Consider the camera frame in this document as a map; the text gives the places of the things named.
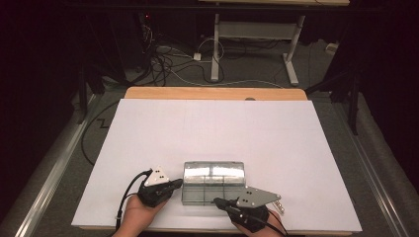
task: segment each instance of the dark background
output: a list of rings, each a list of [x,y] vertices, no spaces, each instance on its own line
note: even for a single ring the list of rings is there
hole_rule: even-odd
[[[164,4],[169,1],[153,1]],[[195,3],[185,0],[179,4]],[[348,67],[361,74],[361,91],[394,156],[412,184],[419,189],[418,154],[418,3],[414,0],[351,1],[352,6],[390,6],[382,17],[346,18],[312,16],[305,20],[302,43],[319,39],[344,40],[325,80]],[[77,92],[81,65],[87,72],[124,79],[124,67],[133,66],[140,46],[117,47],[119,35],[133,31],[130,15],[126,29],[112,29],[116,15],[84,15],[64,11],[59,2],[8,1],[0,5],[0,219],[3,219],[48,148],[73,113],[71,98]],[[240,19],[248,16],[230,16]],[[289,19],[257,17],[258,21]],[[178,25],[171,25],[175,20]],[[213,17],[195,14],[154,14],[153,28],[197,46],[201,35],[211,36]],[[108,58],[103,57],[103,50]],[[87,73],[91,84],[95,81]],[[336,90],[332,85],[328,90]]]

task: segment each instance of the gray floor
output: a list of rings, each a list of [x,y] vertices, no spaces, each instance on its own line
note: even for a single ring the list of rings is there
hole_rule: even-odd
[[[254,80],[274,83],[285,88],[291,86],[280,57],[280,53],[287,51],[289,46],[287,43],[280,42],[271,49],[253,50],[256,48],[249,47],[243,57],[228,59],[228,57],[239,56],[243,51],[242,48],[234,44],[228,45],[226,48],[232,46],[238,49],[227,49],[224,59],[221,60],[225,76],[222,83],[252,81],[227,84],[223,87],[273,87],[271,84]],[[332,59],[331,55],[324,52],[325,46],[326,43],[320,41],[297,47],[293,65],[300,82],[299,88],[307,88],[322,80]],[[173,60],[180,63],[188,59],[173,57]],[[204,68],[206,77],[209,79],[210,65],[208,63],[199,64]],[[133,78],[136,72],[133,69],[128,69],[126,74]],[[166,86],[197,86],[189,83],[208,84],[202,79],[202,71],[199,67],[186,68],[178,75],[184,81],[172,74],[167,78]],[[122,98],[124,94],[124,88],[107,84],[107,92],[100,100],[98,99],[99,104],[94,112],[98,113],[110,103]],[[387,205],[381,202],[382,191],[381,193],[375,191],[374,186],[377,185],[377,182],[371,181],[369,178],[369,170],[366,170],[363,164],[363,156],[367,156],[368,161],[374,167],[373,171],[378,176],[378,185],[384,188],[384,193],[390,197],[389,203],[396,210],[398,219],[402,221],[403,225],[401,226],[405,227],[410,236],[419,236],[418,195],[385,144],[362,95],[358,113],[359,135],[356,137],[351,135],[345,124],[344,109],[346,105],[331,104],[328,93],[314,93],[309,96],[309,100],[313,101],[315,105],[326,138],[363,227],[363,232],[354,236],[406,236],[403,233],[394,234],[396,231],[391,225],[391,218],[383,212],[383,207]],[[105,119],[105,124],[111,122],[115,109],[116,107],[111,107],[100,116],[101,119]],[[71,142],[69,136],[74,133],[76,119],[77,117],[74,117],[69,122],[67,128],[40,163],[7,218],[1,224],[0,236],[16,235],[57,157],[59,157],[59,152]],[[100,123],[95,121],[86,132],[84,137],[86,153],[93,161],[99,154],[107,131],[106,128],[100,128]],[[360,147],[357,147],[357,142],[362,145],[361,150]],[[70,225],[92,169],[93,167],[83,157],[80,142],[78,142],[59,186],[33,236],[107,236],[111,233],[109,230],[81,230]],[[160,236],[170,236],[170,234],[165,233]]]

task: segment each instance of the human hand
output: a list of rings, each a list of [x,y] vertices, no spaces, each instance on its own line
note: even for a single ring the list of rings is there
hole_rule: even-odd
[[[280,216],[272,210],[269,210],[269,217],[268,217],[268,223],[272,224],[273,226],[277,227],[277,229],[281,230],[283,233],[285,233],[285,230],[283,228],[283,226],[280,223],[281,218]],[[241,232],[243,232],[243,234],[249,236],[249,237],[284,237],[285,234],[280,234],[277,231],[273,230],[272,228],[265,226],[265,228],[252,233],[250,232],[248,229],[246,229],[245,227],[232,222],[233,225],[235,225],[235,227],[237,227],[238,230],[240,230]]]
[[[168,200],[165,200],[155,207],[144,205],[138,196],[129,197],[126,202],[124,219],[120,229],[114,234],[114,237],[136,237],[146,229],[158,211],[163,208]]]

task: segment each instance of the wire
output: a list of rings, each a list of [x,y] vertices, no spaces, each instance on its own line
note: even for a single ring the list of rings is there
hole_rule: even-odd
[[[149,27],[147,27],[146,25],[144,25],[144,27],[146,28],[146,29],[148,29],[148,31],[147,31],[147,35],[146,35],[146,37],[145,37],[145,39],[144,39],[144,42],[147,42],[147,40],[148,40],[148,36],[150,36],[150,41],[149,41],[149,43],[148,43],[148,47],[145,49],[145,51],[147,51],[150,47],[151,47],[151,45],[152,45],[152,41],[153,41],[153,31],[149,28]]]
[[[241,52],[240,55],[235,56],[235,57],[228,57],[225,56],[227,59],[239,59],[243,56],[245,56],[247,54],[247,52],[251,52],[251,51],[258,51],[261,49],[272,49],[275,48],[278,43],[281,42],[280,39],[271,39],[271,40],[243,40],[243,39],[238,39],[238,40],[234,40],[234,39],[229,39],[229,38],[220,38],[221,40],[225,40],[226,42],[232,42],[232,43],[238,43],[242,46],[242,48],[236,48],[236,47],[224,47],[225,50],[225,54],[227,53],[228,50],[240,50],[242,49],[243,51]],[[257,45],[258,43],[265,43],[267,42],[266,45]]]
[[[240,211],[233,211],[233,209],[234,208],[231,208],[231,207],[228,206],[225,209],[225,211],[227,211],[228,214],[237,215],[237,216],[240,216],[240,218],[243,218],[243,219],[251,219],[251,220],[257,221],[257,222],[259,222],[259,223],[261,223],[261,224],[263,224],[265,226],[268,226],[269,228],[273,229],[275,232],[281,234],[282,236],[286,236],[280,229],[278,229],[276,226],[272,225],[271,223],[269,223],[269,222],[267,222],[267,221],[265,221],[265,220],[263,220],[261,218],[258,218],[256,216],[253,216],[251,214],[247,214],[245,212],[242,212],[242,210],[240,210]]]
[[[86,135],[87,130],[89,129],[89,127],[92,125],[92,123],[107,109],[109,109],[110,107],[117,105],[120,101],[115,101],[113,103],[111,103],[110,105],[106,106],[104,109],[102,109],[86,126],[86,128],[84,129],[83,133],[81,134],[81,141],[80,141],[80,147],[81,147],[81,152],[83,153],[84,158],[87,160],[87,162],[89,162],[89,164],[91,164],[92,166],[95,166],[95,163],[89,159],[89,157],[86,154],[86,151],[84,149],[84,137]]]
[[[157,60],[160,62],[161,71],[163,72],[163,85],[162,85],[162,87],[164,87],[166,85],[166,70],[165,70],[165,67],[164,67],[165,61],[163,61],[160,57],[157,57]]]
[[[121,204],[120,204],[120,208],[118,209],[118,214],[117,214],[117,224],[115,226],[115,229],[118,230],[121,226],[121,219],[123,217],[123,206],[124,206],[124,202],[126,201],[126,199],[131,196],[128,195],[128,192],[130,190],[130,188],[132,187],[132,185],[135,183],[136,180],[139,179],[139,177],[146,175],[146,176],[150,176],[152,170],[148,170],[148,171],[144,171],[139,173],[138,175],[135,176],[135,178],[133,178],[133,180],[129,183],[128,187],[126,188],[126,192],[123,195],[123,198],[121,199]]]
[[[274,84],[272,82],[259,81],[259,80],[243,80],[243,81],[235,81],[235,82],[228,82],[228,83],[221,83],[221,84],[205,85],[205,84],[199,84],[199,83],[187,81],[187,80],[183,79],[182,77],[180,77],[176,72],[174,72],[172,70],[170,70],[170,72],[173,73],[176,77],[178,77],[181,81],[183,81],[187,84],[195,85],[195,86],[202,86],[202,87],[228,86],[228,85],[234,85],[234,84],[240,84],[240,83],[257,82],[257,83],[268,84],[268,85],[275,86],[275,87],[278,87],[278,88],[284,88],[284,87],[282,87],[280,85],[277,85],[277,84]]]
[[[129,197],[131,197],[131,196],[134,196],[134,195],[136,195],[137,193],[132,193],[132,194],[129,194],[129,195],[127,195],[126,196],[126,199],[127,198],[129,198]],[[112,236],[114,236],[114,234],[117,232],[117,230],[114,230],[111,234],[109,234],[109,235],[107,235],[106,237],[112,237]]]
[[[180,49],[174,48],[172,46],[158,45],[157,48],[159,48],[159,47],[167,47],[167,48],[170,48],[170,50],[168,52],[165,52],[163,54],[168,54],[170,51],[176,50],[176,51],[182,52],[183,54],[169,54],[169,55],[171,55],[171,56],[183,56],[183,57],[193,58],[192,56],[188,55],[186,52],[184,52],[184,51],[182,51]]]
[[[275,73],[274,75],[275,84],[277,84],[277,75],[280,74],[282,71],[284,71],[285,68],[287,68],[287,64],[289,64],[289,62],[285,62],[285,66],[282,67],[280,70],[278,70],[277,73]]]
[[[269,213],[271,213],[280,223],[281,227],[283,227],[284,231],[286,232],[286,235],[289,235],[286,227],[284,227],[283,222],[281,222],[281,220],[274,214],[274,212],[272,212],[270,209],[268,209]]]
[[[324,5],[323,3],[321,3],[321,2],[319,2],[319,1],[317,1],[317,0],[314,0],[314,2],[316,2],[317,4],[319,4],[319,5],[321,5],[321,6],[326,6],[326,5]]]
[[[221,46],[221,56],[219,57],[219,59],[218,59],[218,60],[222,59],[222,57],[224,56],[224,46],[222,46],[222,43],[221,43],[219,40],[216,40],[216,39],[214,39],[214,38],[207,38],[207,39],[205,39],[203,42],[201,42],[200,46],[198,46],[197,52],[200,52],[200,48],[201,48],[201,46],[203,46],[203,45],[204,45],[204,43],[205,43],[206,41],[209,41],[209,40],[216,41],[216,42],[217,42],[217,43]]]

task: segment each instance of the black cable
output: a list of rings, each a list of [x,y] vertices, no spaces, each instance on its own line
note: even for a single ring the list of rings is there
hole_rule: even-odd
[[[278,39],[272,39],[272,40],[267,41],[266,45],[255,45],[257,43],[265,43],[265,41],[244,41],[242,39],[240,39],[240,40],[223,39],[223,40],[231,41],[231,42],[234,42],[234,43],[240,43],[243,47],[243,52],[241,53],[241,55],[239,55],[237,57],[228,57],[228,56],[226,56],[226,54],[227,54],[229,49],[230,50],[232,50],[232,49],[233,50],[240,50],[240,48],[231,48],[231,47],[225,46],[224,47],[224,57],[227,58],[227,59],[239,59],[239,58],[245,56],[247,54],[247,52],[258,51],[258,50],[261,50],[261,49],[272,49],[272,48],[276,47],[278,45],[278,43],[280,42],[280,40],[278,40]]]
[[[137,176],[135,176],[135,178],[133,178],[133,180],[129,183],[128,187],[126,188],[126,192],[124,193],[123,199],[121,200],[120,208],[118,209],[118,213],[117,213],[117,224],[115,226],[115,229],[116,230],[118,230],[121,227],[121,219],[123,217],[123,206],[124,206],[124,202],[126,201],[126,199],[129,196],[131,196],[131,195],[128,195],[128,192],[129,192],[130,188],[135,183],[135,181],[139,179],[139,177],[141,177],[143,175],[150,176],[150,174],[152,172],[153,171],[151,169],[148,170],[148,171],[141,172]]]
[[[284,69],[287,67],[287,62],[286,62],[286,65],[284,66],[284,67],[282,67],[280,70],[278,70],[278,72],[277,73],[275,73],[275,75],[274,75],[274,84],[277,84],[277,75],[278,74],[280,74],[282,71],[284,71]]]
[[[163,57],[163,59],[164,59],[165,62],[166,62],[166,60],[168,61],[167,63],[165,63],[165,64],[168,65],[168,68],[171,68],[172,67],[173,60],[170,57],[164,56],[164,55],[159,55],[159,56]]]
[[[321,6],[325,6],[323,3],[321,3],[321,2],[319,2],[319,1],[317,1],[317,0],[314,0],[317,4],[319,4],[319,5],[321,5]]]
[[[286,232],[286,235],[289,235],[286,227],[284,227],[284,225],[283,225],[283,222],[270,209],[268,209],[268,211],[278,220],[278,222],[280,222],[280,225],[281,225],[281,227],[283,227],[284,231]]]
[[[154,86],[157,86],[156,77],[154,76],[154,72],[155,72],[155,70],[154,70],[154,65],[153,65],[153,69],[151,70],[151,76],[153,77],[153,80],[151,80],[148,84],[153,84]]]
[[[151,72],[151,65],[148,65],[147,68],[144,69],[144,72],[137,76],[135,79],[133,79],[132,81],[130,81],[131,83],[135,84],[143,79],[145,79]]]
[[[161,71],[163,72],[163,85],[162,85],[162,87],[164,87],[164,86],[166,86],[166,69],[164,68],[165,62],[160,57],[157,57],[157,60],[159,61],[160,65],[161,65]]]
[[[279,234],[281,234],[281,235],[283,235],[283,236],[287,236],[287,235],[285,235],[280,229],[278,229],[276,226],[274,226],[274,225],[272,225],[272,224],[270,224],[270,223],[268,223],[267,221],[264,221],[264,220],[262,220],[262,219],[260,219],[260,218],[258,218],[258,217],[255,217],[255,216],[253,216],[253,215],[246,215],[245,217],[247,217],[247,218],[249,218],[249,219],[252,219],[252,220],[256,220],[256,221],[258,221],[258,222],[260,222],[260,223],[262,223],[262,224],[265,224],[266,226],[268,226],[269,228],[271,228],[271,229],[273,229],[273,230],[275,230],[276,232],[278,232]]]
[[[186,62],[182,62],[182,63],[180,63],[180,64],[175,64],[175,65],[172,65],[172,67],[178,67],[178,66],[182,66],[182,65],[185,65],[185,64],[188,64],[188,63],[191,63],[191,62],[195,62],[196,60],[189,60],[189,61],[186,61]]]
[[[213,83],[213,82],[211,82],[211,81],[207,80],[207,78],[206,78],[206,73],[205,73],[205,71],[204,71],[204,68],[203,68],[201,65],[197,65],[197,64],[194,64],[194,65],[188,65],[188,66],[186,66],[186,67],[183,67],[183,68],[181,68],[181,69],[179,69],[179,70],[175,71],[175,73],[178,73],[178,72],[180,72],[180,71],[182,71],[182,70],[184,70],[184,69],[186,69],[186,68],[188,68],[188,67],[193,67],[193,66],[200,67],[200,68],[201,68],[201,71],[203,72],[203,79],[204,79],[206,82],[208,82],[208,83]]]
[[[81,141],[80,141],[80,146],[81,146],[81,152],[83,153],[84,158],[87,160],[87,162],[89,162],[89,164],[91,164],[92,166],[95,165],[95,163],[93,163],[93,161],[91,161],[89,159],[89,157],[86,154],[86,151],[84,149],[84,136],[86,135],[87,130],[89,129],[89,127],[92,125],[93,121],[95,121],[104,111],[106,111],[107,109],[109,109],[110,107],[116,105],[117,103],[119,103],[120,101],[115,101],[113,103],[111,103],[110,105],[106,106],[104,109],[102,109],[86,126],[86,128],[84,129],[83,133],[81,134]]]

